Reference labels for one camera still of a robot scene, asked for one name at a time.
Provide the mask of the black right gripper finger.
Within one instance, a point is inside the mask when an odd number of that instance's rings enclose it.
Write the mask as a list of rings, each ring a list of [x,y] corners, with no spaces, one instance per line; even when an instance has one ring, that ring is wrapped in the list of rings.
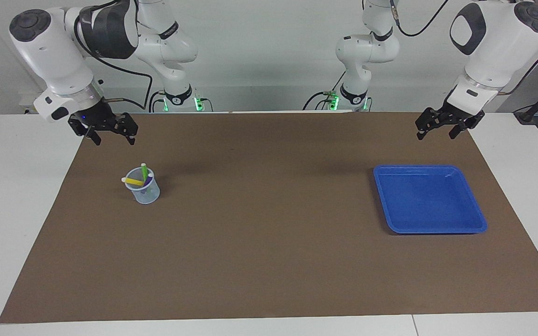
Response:
[[[129,113],[114,115],[112,132],[126,138],[131,146],[136,142],[137,131],[138,125]]]
[[[68,124],[77,136],[90,139],[96,146],[101,145],[102,140],[92,126],[85,127],[84,124],[77,119],[68,119]]]

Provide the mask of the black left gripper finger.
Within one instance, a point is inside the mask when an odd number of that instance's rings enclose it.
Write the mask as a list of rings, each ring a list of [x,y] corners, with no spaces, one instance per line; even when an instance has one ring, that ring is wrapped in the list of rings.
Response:
[[[453,124],[453,115],[433,108],[426,108],[415,121],[418,140],[423,140],[428,132]]]
[[[484,116],[485,112],[479,112],[475,116],[458,121],[458,123],[449,132],[450,139],[454,140],[457,138],[457,136],[459,136],[459,134],[461,134],[461,132],[464,132],[467,129],[476,128]]]

